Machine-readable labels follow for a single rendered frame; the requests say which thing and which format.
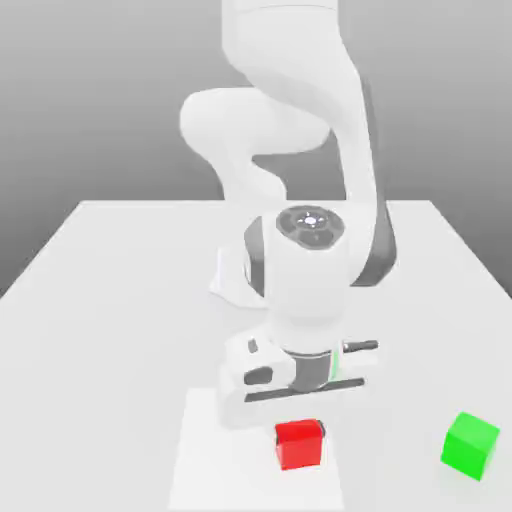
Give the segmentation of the small green cube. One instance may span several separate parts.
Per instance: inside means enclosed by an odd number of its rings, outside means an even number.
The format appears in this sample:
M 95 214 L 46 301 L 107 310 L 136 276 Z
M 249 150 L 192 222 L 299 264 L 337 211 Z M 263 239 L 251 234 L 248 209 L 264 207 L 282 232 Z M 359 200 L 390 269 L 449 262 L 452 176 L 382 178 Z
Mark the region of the small green cube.
M 467 412 L 461 412 L 446 433 L 440 461 L 467 477 L 480 481 L 499 435 L 499 427 Z

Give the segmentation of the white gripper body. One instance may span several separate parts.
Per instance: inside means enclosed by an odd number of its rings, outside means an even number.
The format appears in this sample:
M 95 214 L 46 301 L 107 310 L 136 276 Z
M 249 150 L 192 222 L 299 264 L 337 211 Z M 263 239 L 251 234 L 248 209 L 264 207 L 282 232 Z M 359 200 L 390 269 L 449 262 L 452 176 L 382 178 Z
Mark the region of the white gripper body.
M 320 389 L 301 393 L 291 388 L 237 388 L 230 379 L 218 383 L 218 415 L 223 426 L 245 429 L 302 419 L 325 419 L 348 396 L 367 387 L 363 377 L 335 380 Z

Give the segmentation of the small red cube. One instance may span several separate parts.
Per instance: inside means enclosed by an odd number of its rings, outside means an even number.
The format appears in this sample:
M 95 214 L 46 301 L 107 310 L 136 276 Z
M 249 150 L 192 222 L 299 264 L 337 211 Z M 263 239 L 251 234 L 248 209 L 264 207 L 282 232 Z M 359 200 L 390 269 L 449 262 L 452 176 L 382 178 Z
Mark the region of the small red cube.
M 275 449 L 283 471 L 321 463 L 325 428 L 318 419 L 303 419 L 275 425 Z

